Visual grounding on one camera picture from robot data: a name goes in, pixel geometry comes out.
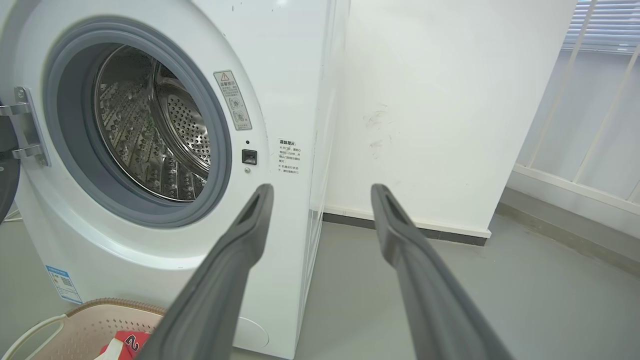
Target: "metal hinge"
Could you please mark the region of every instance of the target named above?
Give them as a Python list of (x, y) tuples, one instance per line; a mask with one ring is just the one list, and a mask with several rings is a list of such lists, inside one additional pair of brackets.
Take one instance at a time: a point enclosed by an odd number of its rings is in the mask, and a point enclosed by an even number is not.
[(34, 157), (39, 164), (50, 166), (49, 153), (42, 142), (42, 132), (33, 108), (33, 98), (28, 88), (14, 89), (17, 104), (0, 106), (0, 116), (11, 116), (13, 129), (20, 149), (12, 150), (15, 159)]

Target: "white basket handle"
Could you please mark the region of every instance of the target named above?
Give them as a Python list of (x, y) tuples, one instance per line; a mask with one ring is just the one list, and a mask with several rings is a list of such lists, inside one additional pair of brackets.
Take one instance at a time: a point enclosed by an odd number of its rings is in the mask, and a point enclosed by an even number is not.
[(47, 341), (43, 342), (42, 345), (40, 345), (38, 347), (38, 350), (40, 350), (44, 345), (46, 345), (48, 342), (51, 341), (51, 339), (55, 338), (56, 335), (58, 335), (58, 333), (60, 332), (60, 330), (62, 330), (63, 328), (63, 324), (64, 321), (68, 319), (66, 315), (58, 315), (58, 316), (54, 316), (52, 318), (46, 319), (40, 323), (38, 323), (37, 325), (35, 325), (34, 327), (30, 328), (27, 332), (25, 332), (24, 334), (22, 334), (22, 336), (15, 341), (15, 343), (13, 343), (13, 345), (11, 345), (11, 347), (9, 348), (9, 350), (7, 350), (4, 353), (4, 356), (2, 357), (2, 360), (9, 360), (13, 357), (13, 355), (15, 355), (15, 353), (18, 351), (18, 349), (20, 349), (20, 347), (27, 342), (28, 339), (30, 339), (33, 335), (36, 334), (36, 332), (44, 329), (45, 327), (51, 325), (52, 323), (56, 323), (56, 322), (61, 322), (62, 325), (60, 326), (60, 328), (58, 330), (56, 330), (56, 332), (49, 336), (49, 339), (47, 339)]

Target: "gray floor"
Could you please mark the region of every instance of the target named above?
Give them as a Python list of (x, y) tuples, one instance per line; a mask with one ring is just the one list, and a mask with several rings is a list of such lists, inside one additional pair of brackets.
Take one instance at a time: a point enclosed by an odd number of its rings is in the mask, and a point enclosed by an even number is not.
[[(640, 281), (495, 217), (484, 248), (432, 241), (514, 357), (637, 359)], [(0, 225), (0, 354), (64, 312), (21, 223)], [(296, 359), (413, 359), (372, 230), (325, 224)], [(269, 359), (236, 350), (233, 360)]]

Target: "window blinds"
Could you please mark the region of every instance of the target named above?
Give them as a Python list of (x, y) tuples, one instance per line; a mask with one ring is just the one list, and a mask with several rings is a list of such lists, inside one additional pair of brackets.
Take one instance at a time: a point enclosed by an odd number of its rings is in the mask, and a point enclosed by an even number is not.
[[(591, 2), (578, 0), (563, 49), (573, 49)], [(640, 44), (640, 0), (598, 0), (580, 50), (632, 54)]]

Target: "washing machine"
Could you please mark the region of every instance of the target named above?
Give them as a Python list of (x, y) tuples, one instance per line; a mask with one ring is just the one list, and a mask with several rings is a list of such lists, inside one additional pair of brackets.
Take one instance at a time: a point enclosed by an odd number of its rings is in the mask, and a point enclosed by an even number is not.
[(0, 208), (15, 193), (63, 299), (169, 306), (270, 183), (267, 245), (234, 345), (293, 358), (348, 10), (343, 0), (0, 0)]

